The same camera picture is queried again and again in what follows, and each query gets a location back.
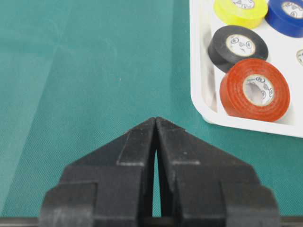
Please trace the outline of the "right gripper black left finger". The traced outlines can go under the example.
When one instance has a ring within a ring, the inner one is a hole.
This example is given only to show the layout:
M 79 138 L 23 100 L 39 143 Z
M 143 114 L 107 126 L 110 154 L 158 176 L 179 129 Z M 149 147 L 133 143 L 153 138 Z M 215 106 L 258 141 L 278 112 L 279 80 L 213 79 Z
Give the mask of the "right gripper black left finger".
M 152 215 L 155 118 L 67 165 L 44 198 L 41 227 L 137 227 Z

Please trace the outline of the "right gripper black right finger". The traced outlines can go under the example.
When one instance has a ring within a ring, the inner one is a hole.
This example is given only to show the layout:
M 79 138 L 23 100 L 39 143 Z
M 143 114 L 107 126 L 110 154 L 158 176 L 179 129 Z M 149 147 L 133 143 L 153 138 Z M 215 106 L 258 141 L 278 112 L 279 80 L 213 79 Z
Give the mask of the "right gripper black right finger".
M 277 227 L 274 194 L 254 168 L 158 117 L 161 212 L 179 227 Z

